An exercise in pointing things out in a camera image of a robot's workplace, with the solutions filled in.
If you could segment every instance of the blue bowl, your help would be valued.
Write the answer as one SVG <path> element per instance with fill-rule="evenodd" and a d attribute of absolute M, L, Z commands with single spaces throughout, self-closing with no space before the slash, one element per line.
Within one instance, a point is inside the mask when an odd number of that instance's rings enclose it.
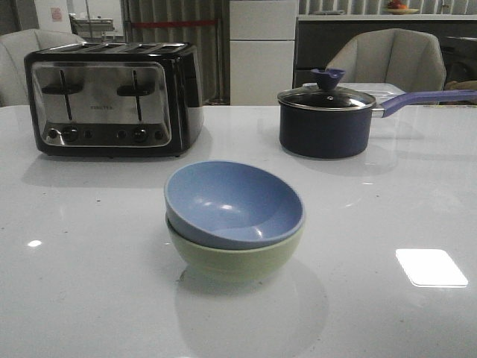
<path fill-rule="evenodd" d="M 298 194 L 269 172 L 223 160 L 177 170 L 164 187 L 166 212 L 184 238 L 210 248 L 276 244 L 303 225 Z"/>

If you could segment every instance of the glossy table surface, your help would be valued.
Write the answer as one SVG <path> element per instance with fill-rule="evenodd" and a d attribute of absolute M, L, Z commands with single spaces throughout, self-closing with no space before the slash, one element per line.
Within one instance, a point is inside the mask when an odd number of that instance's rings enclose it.
<path fill-rule="evenodd" d="M 179 158 L 48 157 L 28 107 L 0 108 L 0 357 L 475 357 L 477 107 L 373 119 L 343 160 L 290 154 L 278 130 L 279 107 L 206 107 Z M 302 197 L 272 276 L 212 282 L 171 244 L 163 184 L 208 159 Z"/>

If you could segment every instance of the navy blue saucepan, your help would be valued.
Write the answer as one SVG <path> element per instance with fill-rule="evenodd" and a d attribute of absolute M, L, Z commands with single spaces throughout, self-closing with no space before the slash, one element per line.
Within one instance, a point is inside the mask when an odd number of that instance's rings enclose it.
<path fill-rule="evenodd" d="M 307 157 L 337 159 L 367 147 L 372 117 L 386 117 L 408 104 L 464 101 L 477 98 L 474 90 L 408 92 L 381 104 L 365 92 L 337 87 L 344 71 L 312 70 L 317 85 L 278 94 L 279 140 L 289 151 Z"/>

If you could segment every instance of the black toaster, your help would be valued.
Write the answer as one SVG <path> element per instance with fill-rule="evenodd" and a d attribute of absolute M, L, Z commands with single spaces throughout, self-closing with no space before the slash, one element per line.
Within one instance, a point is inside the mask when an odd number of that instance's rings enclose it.
<path fill-rule="evenodd" d="M 25 57 L 39 150 L 50 155 L 177 156 L 203 124 L 197 48 L 77 43 Z"/>

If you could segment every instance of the gray chair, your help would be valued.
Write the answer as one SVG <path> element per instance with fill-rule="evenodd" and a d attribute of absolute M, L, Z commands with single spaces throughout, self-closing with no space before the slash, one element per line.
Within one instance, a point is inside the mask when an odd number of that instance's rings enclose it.
<path fill-rule="evenodd" d="M 406 92 L 442 90 L 446 79 L 436 36 L 391 28 L 353 37 L 329 62 L 342 82 L 393 84 Z"/>
<path fill-rule="evenodd" d="M 29 29 L 0 36 L 0 106 L 28 104 L 23 60 L 27 54 L 70 43 L 82 43 L 78 35 Z"/>

